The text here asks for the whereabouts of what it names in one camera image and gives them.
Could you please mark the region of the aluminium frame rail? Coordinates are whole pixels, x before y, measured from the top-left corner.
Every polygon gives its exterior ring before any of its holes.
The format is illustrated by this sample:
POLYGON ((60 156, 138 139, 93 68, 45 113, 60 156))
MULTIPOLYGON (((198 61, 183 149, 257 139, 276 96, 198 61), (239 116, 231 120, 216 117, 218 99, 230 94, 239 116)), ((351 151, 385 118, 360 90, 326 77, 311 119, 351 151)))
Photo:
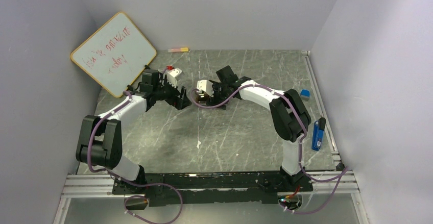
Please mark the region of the aluminium frame rail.
MULTIPOLYGON (((321 194, 330 195, 336 184, 336 180, 325 183, 312 183, 312 191, 298 192, 297 196, 306 196, 307 202, 321 194)), ((127 198, 127 194, 115 195, 112 193, 114 179, 109 175, 70 175, 64 184, 60 204, 57 209, 54 223, 64 223, 71 200, 73 198, 127 198)), ((353 203, 356 217, 359 223, 370 223, 366 209, 360 195, 358 182, 353 171, 348 171, 342 176, 340 183, 334 192, 337 194, 349 194, 353 203)))

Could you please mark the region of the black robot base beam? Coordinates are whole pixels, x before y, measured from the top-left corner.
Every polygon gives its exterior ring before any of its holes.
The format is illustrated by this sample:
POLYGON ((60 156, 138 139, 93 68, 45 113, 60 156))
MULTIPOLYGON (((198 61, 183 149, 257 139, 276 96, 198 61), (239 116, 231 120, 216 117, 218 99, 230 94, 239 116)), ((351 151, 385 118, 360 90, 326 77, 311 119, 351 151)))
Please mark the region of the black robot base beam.
POLYGON ((294 176, 282 169, 211 173, 148 173, 148 187, 115 180, 115 196, 144 195, 151 207, 184 204, 260 202, 275 204, 284 196, 311 192, 310 179, 302 172, 294 176))

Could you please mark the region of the yellow framed whiteboard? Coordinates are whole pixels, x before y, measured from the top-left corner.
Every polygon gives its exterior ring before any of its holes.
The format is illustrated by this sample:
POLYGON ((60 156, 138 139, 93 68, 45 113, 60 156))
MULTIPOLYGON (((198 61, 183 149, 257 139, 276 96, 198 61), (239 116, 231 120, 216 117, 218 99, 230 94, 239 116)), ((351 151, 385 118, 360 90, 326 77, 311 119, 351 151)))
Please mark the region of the yellow framed whiteboard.
POLYGON ((70 59, 113 97, 121 97, 157 51, 125 12, 117 12, 70 59))

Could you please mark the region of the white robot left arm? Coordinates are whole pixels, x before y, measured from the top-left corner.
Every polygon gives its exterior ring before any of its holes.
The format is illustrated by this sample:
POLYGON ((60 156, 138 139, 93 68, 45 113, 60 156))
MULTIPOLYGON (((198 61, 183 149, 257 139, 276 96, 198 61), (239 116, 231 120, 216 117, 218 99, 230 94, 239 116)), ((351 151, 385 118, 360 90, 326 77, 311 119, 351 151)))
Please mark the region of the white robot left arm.
POLYGON ((163 71, 145 69, 136 88, 128 86, 125 99, 112 109, 83 118, 76 149, 76 160, 85 163, 91 172, 107 171, 126 180, 126 187, 133 193, 145 189, 144 167, 133 163, 123 153, 123 129, 148 112, 157 102, 182 110, 191 105, 186 88, 179 87, 183 75, 179 68, 171 66, 163 71))

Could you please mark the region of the pink yellow marker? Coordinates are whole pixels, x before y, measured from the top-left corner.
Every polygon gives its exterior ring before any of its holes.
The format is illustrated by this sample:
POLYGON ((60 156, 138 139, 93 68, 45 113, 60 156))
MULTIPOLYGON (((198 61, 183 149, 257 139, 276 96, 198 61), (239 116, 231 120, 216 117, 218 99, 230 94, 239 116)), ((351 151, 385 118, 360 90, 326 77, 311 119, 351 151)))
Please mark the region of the pink yellow marker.
POLYGON ((186 53, 189 52, 188 47, 171 48, 167 50, 169 53, 186 53))

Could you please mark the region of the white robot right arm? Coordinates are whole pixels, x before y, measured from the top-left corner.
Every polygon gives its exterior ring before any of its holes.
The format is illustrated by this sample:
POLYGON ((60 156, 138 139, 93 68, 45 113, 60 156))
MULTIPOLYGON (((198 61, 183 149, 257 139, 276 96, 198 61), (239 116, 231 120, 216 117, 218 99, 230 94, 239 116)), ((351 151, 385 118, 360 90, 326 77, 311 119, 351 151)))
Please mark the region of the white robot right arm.
POLYGON ((281 186, 294 190, 303 177, 301 141, 308 132, 311 116, 295 89, 281 91, 261 85, 249 77, 238 77, 230 66, 217 71, 218 81, 207 81, 203 89, 210 99, 207 104, 224 106, 231 98, 243 99, 268 109, 273 127, 283 140, 281 186))

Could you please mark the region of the brown sunglasses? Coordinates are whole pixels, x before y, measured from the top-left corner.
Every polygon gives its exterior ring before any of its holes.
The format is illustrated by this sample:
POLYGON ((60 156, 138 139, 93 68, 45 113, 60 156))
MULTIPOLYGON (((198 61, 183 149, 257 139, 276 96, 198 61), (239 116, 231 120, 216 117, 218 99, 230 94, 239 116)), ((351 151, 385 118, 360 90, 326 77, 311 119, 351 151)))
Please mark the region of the brown sunglasses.
POLYGON ((209 101, 209 96, 206 94, 198 94, 197 95, 197 102, 199 104, 206 104, 209 101))

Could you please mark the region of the blue whiteboard eraser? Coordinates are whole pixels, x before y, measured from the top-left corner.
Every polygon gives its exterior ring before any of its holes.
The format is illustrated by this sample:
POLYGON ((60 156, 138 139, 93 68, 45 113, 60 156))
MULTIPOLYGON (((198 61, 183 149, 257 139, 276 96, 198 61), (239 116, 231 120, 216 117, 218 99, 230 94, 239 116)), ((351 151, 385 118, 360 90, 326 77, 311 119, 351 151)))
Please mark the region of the blue whiteboard eraser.
POLYGON ((306 89, 302 89, 302 90, 300 91, 300 97, 301 97, 301 99, 303 99, 303 100, 305 100, 305 101, 310 100, 310 98, 311 98, 310 91, 309 91, 309 90, 306 90, 306 89))

